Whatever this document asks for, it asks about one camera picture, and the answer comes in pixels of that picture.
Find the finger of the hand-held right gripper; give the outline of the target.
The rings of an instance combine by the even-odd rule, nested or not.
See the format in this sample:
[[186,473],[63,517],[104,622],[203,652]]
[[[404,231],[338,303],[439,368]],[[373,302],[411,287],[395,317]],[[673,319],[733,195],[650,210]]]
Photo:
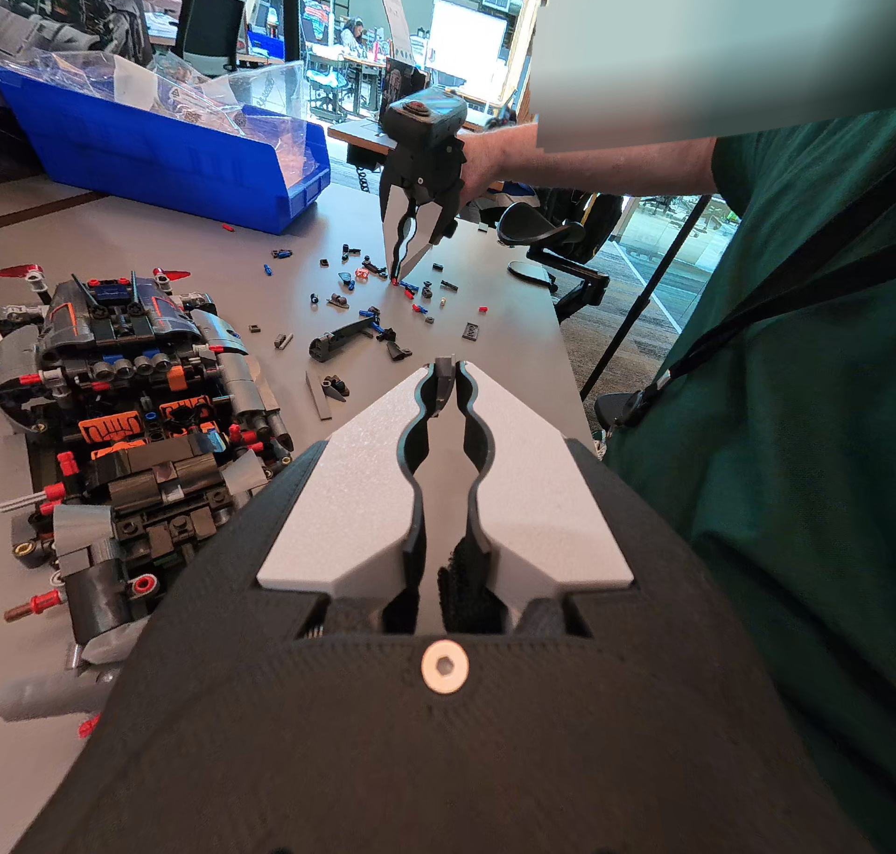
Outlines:
[[406,279],[443,238],[451,238],[457,228],[458,207],[443,208],[437,203],[409,204],[400,216],[395,244],[395,283]]
[[403,280],[420,260],[417,232],[420,204],[404,188],[390,186],[383,219],[389,278]]

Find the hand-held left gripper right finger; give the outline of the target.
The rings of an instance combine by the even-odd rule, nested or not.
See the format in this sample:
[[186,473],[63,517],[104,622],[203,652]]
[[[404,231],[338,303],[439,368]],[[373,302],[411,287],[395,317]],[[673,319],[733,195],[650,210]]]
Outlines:
[[456,366],[464,452],[476,467],[468,534],[479,579],[519,623],[531,602],[632,586],[628,565],[571,445],[470,361]]

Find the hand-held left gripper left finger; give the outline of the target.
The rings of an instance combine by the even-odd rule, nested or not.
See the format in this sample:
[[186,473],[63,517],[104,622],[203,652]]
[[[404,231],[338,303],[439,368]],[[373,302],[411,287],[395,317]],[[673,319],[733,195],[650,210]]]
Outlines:
[[273,591],[391,603],[418,591],[425,526],[414,472],[437,386],[421,367],[333,431],[256,579]]

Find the dark grey lego liftarm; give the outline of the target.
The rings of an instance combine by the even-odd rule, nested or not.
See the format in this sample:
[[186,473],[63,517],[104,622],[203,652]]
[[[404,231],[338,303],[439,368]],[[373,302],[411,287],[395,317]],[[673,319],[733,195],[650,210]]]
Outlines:
[[455,384],[456,361],[454,354],[447,357],[438,357],[434,361],[434,406],[431,417],[434,419],[447,406]]

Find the grey black lego car model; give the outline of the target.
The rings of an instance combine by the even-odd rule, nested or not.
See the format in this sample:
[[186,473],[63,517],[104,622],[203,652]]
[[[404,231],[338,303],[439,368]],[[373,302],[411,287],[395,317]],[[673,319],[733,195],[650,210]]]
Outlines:
[[177,578],[287,467],[294,446],[242,335],[187,271],[80,279],[2,268],[37,303],[2,305],[2,418],[25,436],[32,493],[2,502],[20,564],[53,570],[11,624],[67,610],[56,674],[2,684],[2,720],[91,718]]

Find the person's right forearm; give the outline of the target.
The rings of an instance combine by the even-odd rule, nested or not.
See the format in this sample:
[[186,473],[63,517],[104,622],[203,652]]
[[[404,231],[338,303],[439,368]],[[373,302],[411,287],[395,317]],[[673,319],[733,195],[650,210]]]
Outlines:
[[494,137],[491,168],[485,171],[490,183],[614,196],[705,196],[719,190],[711,166],[713,137],[566,153],[539,146],[536,122],[499,129]]

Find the scattered small lego pieces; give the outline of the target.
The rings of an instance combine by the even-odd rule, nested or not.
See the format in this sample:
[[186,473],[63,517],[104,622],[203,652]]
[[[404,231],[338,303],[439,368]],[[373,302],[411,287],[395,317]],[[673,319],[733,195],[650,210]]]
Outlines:
[[[363,218],[328,221],[316,213],[280,236],[234,228],[201,251],[202,289],[252,343],[314,337],[373,309],[387,327],[417,330],[433,321],[445,333],[499,315],[503,264],[491,237],[466,225],[402,283],[388,278],[380,227]],[[426,309],[428,317],[415,307]]]

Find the dark grey long lego beam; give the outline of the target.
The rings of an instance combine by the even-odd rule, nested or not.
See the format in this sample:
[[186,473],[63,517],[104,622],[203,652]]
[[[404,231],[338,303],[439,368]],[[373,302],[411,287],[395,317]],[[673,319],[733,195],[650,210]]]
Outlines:
[[365,315],[330,333],[325,333],[310,342],[309,356],[318,363],[326,363],[337,356],[351,339],[361,333],[372,331],[374,324],[375,318]]

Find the person's right hand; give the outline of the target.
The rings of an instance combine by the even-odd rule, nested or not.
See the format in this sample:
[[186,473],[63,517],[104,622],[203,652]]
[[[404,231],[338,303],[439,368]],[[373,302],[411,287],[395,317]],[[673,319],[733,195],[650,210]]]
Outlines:
[[465,159],[462,166],[462,206],[483,196],[492,184],[504,180],[508,135],[512,131],[509,127],[484,132],[462,131],[459,139]]

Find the white board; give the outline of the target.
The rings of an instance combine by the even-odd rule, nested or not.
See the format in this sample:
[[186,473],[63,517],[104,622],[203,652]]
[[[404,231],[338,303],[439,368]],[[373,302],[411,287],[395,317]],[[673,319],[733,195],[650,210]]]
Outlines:
[[426,67],[464,81],[468,91],[487,93],[497,71],[507,20],[434,0]]

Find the black office chair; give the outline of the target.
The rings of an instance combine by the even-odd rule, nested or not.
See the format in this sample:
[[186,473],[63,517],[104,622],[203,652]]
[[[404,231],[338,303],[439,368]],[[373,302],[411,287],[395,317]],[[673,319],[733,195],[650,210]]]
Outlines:
[[568,217],[563,224],[554,225],[538,208],[514,203],[498,221],[497,237],[503,245],[523,246],[530,261],[579,279],[576,287],[554,300],[558,322],[604,300],[610,277],[589,262],[608,241],[621,219],[622,207],[622,196],[596,195],[577,221]]

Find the black pole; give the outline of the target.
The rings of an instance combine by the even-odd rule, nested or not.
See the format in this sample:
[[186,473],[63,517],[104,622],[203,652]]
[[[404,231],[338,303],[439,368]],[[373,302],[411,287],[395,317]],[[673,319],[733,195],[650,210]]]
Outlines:
[[580,390],[581,401],[585,401],[587,399],[591,390],[594,388],[603,372],[609,366],[614,355],[616,355],[627,334],[632,330],[633,325],[640,318],[640,316],[644,312],[644,309],[650,303],[652,295],[658,287],[658,284],[663,279],[668,268],[672,265],[674,259],[678,256],[680,249],[693,231],[701,215],[704,213],[707,205],[711,202],[711,198],[712,195],[704,195],[698,198],[695,206],[688,214],[678,234],[674,238],[670,247],[666,250],[665,255],[660,260],[650,280],[644,283],[642,292],[633,301],[632,307],[630,307],[630,309],[628,310],[623,322],[616,331],[616,334],[614,335],[604,352],[601,354],[596,366],[593,368],[586,382],[582,386]]

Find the blue plastic bin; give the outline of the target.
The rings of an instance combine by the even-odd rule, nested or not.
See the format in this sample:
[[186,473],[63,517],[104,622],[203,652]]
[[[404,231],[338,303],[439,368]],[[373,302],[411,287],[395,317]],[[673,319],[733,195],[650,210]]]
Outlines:
[[2,94],[57,183],[279,234],[330,185],[323,128],[307,125],[305,176],[274,147],[167,119],[2,68]]

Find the person's green shirt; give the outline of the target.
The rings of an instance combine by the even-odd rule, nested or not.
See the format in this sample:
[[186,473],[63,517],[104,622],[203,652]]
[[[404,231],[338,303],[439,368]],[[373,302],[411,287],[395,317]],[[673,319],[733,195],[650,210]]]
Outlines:
[[[887,172],[894,109],[719,139],[739,217],[658,378]],[[894,280],[757,322],[605,464],[725,592],[823,779],[894,852]]]

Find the black high-back chair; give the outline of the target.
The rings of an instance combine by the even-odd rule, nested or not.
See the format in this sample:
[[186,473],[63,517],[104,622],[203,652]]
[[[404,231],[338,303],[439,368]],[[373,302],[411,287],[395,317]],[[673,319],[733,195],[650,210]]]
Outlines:
[[246,0],[182,0],[173,52],[207,77],[236,69]]

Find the pile of clear plastic bags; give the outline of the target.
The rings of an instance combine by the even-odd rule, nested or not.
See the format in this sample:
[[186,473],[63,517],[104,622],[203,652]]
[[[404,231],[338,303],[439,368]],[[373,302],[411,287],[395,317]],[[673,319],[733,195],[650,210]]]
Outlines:
[[140,66],[102,51],[33,51],[2,68],[42,83],[101,98],[274,148],[286,185],[306,171],[307,92],[302,64],[267,64],[211,78],[165,53]]

